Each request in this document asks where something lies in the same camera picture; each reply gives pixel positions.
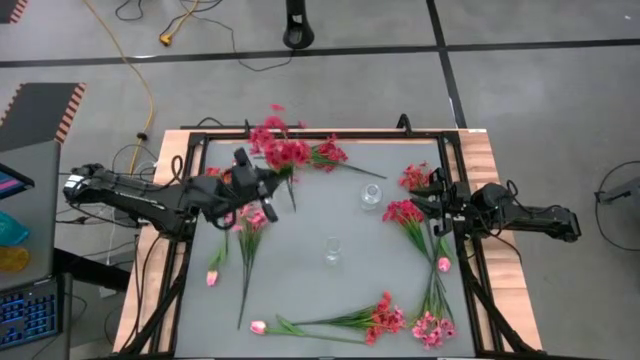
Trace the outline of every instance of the computer monitor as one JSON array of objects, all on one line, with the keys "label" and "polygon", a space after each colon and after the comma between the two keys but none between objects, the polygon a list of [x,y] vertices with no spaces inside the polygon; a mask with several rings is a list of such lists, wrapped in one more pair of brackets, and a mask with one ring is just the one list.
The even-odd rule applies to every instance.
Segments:
[{"label": "computer monitor", "polygon": [[35,186],[33,180],[0,164],[0,200]]}]

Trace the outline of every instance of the keyboard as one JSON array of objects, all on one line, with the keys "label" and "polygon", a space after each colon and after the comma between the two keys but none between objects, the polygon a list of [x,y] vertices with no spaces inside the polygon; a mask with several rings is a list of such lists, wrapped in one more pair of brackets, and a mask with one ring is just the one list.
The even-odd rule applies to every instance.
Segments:
[{"label": "keyboard", "polygon": [[0,350],[58,334],[63,304],[61,279],[0,293]]}]

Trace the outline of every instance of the gray floor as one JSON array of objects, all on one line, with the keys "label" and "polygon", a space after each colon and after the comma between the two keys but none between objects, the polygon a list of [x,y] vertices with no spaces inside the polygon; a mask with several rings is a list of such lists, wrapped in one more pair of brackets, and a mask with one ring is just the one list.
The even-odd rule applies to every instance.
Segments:
[{"label": "gray floor", "polygon": [[[120,1],[94,3],[127,55],[231,51],[226,30],[195,20],[186,22],[171,48],[160,45],[159,31],[180,13],[177,1],[144,1],[144,19],[131,23],[113,15]],[[436,3],[449,44],[640,37],[637,1]],[[135,4],[130,6],[132,12],[123,15],[135,11]],[[283,6],[280,0],[226,1],[207,16],[235,28],[239,50],[284,49]],[[316,32],[314,48],[435,42],[424,1],[309,0],[308,8]],[[104,30],[76,0],[31,0],[19,24],[0,26],[0,48],[0,60],[117,56]],[[283,60],[251,63],[261,67]],[[523,202],[559,203],[580,219],[583,236],[575,244],[517,236],[544,348],[554,354],[636,358],[638,255],[615,249],[599,236],[593,192],[609,169],[638,158],[640,47],[454,53],[451,62],[467,123],[489,130],[501,178],[518,184]],[[434,53],[295,58],[262,73],[235,61],[138,68],[158,104],[149,142],[155,153],[166,129],[195,124],[205,116],[227,124],[240,124],[245,118],[259,121],[271,103],[285,105],[290,121],[305,120],[315,127],[386,127],[401,112],[414,126],[455,127]],[[0,104],[9,101],[17,84],[29,81],[88,84],[63,148],[62,171],[87,162],[110,164],[120,147],[135,141],[134,134],[144,124],[146,95],[125,66],[0,69]],[[116,167],[125,169],[130,156],[123,153]],[[144,155],[142,160],[149,159]],[[611,181],[637,174],[637,168],[627,169]],[[61,202],[60,209],[65,208]],[[625,215],[629,209],[625,202],[603,209],[605,231],[621,244],[640,247],[634,236],[639,230],[637,215]],[[61,226],[56,244],[78,254],[96,252],[108,247],[111,231],[107,225]],[[117,229],[114,246],[132,236]],[[105,355],[108,347],[96,341],[102,337],[106,313],[119,305],[121,296],[100,300],[95,287],[76,289],[90,300],[90,311],[76,325],[72,356]],[[111,330],[117,318],[111,318]]]}]

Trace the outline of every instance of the teal object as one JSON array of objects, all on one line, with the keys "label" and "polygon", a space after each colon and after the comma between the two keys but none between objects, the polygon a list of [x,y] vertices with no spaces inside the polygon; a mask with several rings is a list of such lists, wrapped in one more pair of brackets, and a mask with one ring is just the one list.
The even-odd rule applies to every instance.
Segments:
[{"label": "teal object", "polygon": [[0,211],[0,245],[18,245],[29,237],[29,229]]}]

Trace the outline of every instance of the wooden board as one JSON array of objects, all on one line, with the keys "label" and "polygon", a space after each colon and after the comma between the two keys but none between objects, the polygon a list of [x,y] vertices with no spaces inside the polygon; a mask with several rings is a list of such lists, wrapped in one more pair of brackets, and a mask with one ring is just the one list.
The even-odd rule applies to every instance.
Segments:
[{"label": "wooden board", "polygon": [[[327,132],[327,131],[398,131],[401,129],[305,129],[305,130],[292,130],[307,131],[307,132]],[[415,131],[438,131],[433,129],[416,129]],[[160,150],[160,156],[154,182],[158,184],[164,184],[172,178],[171,174],[171,159],[175,155],[185,156],[187,151],[187,144],[189,141],[189,130],[169,130],[165,132],[164,140],[162,142],[162,148]],[[197,132],[211,132],[211,133],[238,133],[243,130],[198,130]],[[489,182],[499,182],[498,172],[496,170],[496,164],[493,158],[493,152],[491,150],[491,144],[489,143],[489,136],[485,130],[459,130],[460,140],[462,145],[462,152],[464,154],[464,161],[469,177],[471,191],[475,191],[484,184]],[[199,165],[199,150],[197,150],[194,158],[193,172]],[[140,234],[140,241],[138,247],[137,261],[138,261],[138,274],[139,279],[142,279],[142,262],[146,257],[151,244],[157,237],[157,232],[152,227],[147,227],[142,230]],[[508,231],[503,232],[503,238],[513,245],[515,241],[513,234]],[[162,281],[164,265],[166,260],[166,253],[168,249],[168,242],[161,239],[153,249],[149,262],[147,264],[146,276],[144,279],[144,297],[142,299],[141,306],[141,321],[139,328],[144,326],[144,323],[149,318],[153,310],[155,309],[160,289],[160,282]],[[527,286],[524,280],[524,274],[522,267],[518,262],[517,255],[505,244],[495,239],[483,240],[483,248],[485,259],[487,262],[487,269],[489,272],[489,278],[491,282],[491,288],[496,305],[509,321],[511,326],[520,334],[522,339],[534,348],[541,348],[540,337],[538,336],[538,329],[533,316],[533,310],[531,308],[531,302],[529,300],[529,294],[527,293]],[[178,253],[183,251],[182,245],[178,249]],[[173,275],[175,276],[177,269],[182,261],[179,256],[176,265],[174,267]],[[125,344],[131,330],[134,326],[137,315],[137,293],[135,281],[132,278],[129,282],[129,289],[125,298],[124,308],[122,310],[122,316],[120,318],[120,325],[118,328],[118,334],[116,336],[114,351],[119,351]],[[169,348],[171,340],[171,327],[173,326],[173,314],[175,311],[175,304],[167,312],[165,316],[163,331],[160,341],[160,351],[166,351]],[[491,349],[491,334],[488,329],[488,321],[486,313],[479,308],[480,321],[482,326],[482,335],[484,340],[484,346],[486,349]]]}]

